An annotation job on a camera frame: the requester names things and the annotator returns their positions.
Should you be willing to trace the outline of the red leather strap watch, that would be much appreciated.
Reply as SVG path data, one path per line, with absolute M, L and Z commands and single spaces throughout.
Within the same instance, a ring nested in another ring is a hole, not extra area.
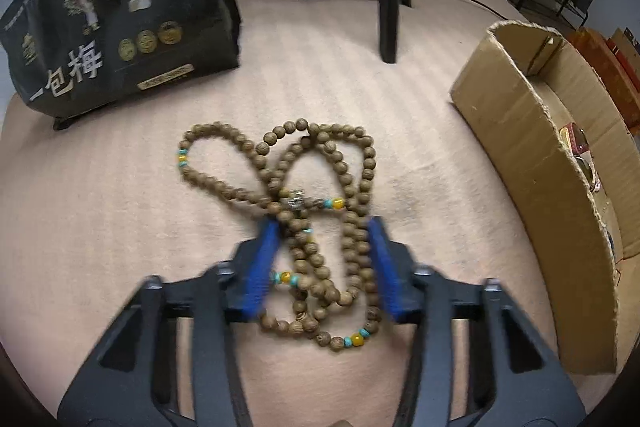
M 601 190 L 600 176 L 594 165 L 585 131 L 574 122 L 570 122 L 560 129 L 559 135 L 561 141 L 572 152 L 576 164 L 589 185 L 589 190 L 592 193 L 599 192 Z

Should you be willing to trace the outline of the cardboard box tray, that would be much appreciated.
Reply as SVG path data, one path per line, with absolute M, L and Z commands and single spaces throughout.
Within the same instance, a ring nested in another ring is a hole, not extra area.
M 600 77 L 557 31 L 490 26 L 450 90 L 525 225 L 573 373 L 617 373 L 639 335 L 639 154 Z M 592 193 L 560 129 L 585 131 Z

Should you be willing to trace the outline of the orange cloth covered box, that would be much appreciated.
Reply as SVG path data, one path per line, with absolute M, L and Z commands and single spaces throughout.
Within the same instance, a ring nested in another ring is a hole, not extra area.
M 634 138 L 639 136 L 639 78 L 620 52 L 591 28 L 573 31 L 568 41 L 599 75 L 624 123 Z

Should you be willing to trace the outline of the black snack bag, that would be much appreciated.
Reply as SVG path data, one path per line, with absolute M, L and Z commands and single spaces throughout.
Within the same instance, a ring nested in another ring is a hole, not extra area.
M 235 68 L 240 26 L 235 0 L 12 0 L 1 44 L 21 101 L 66 121 Z

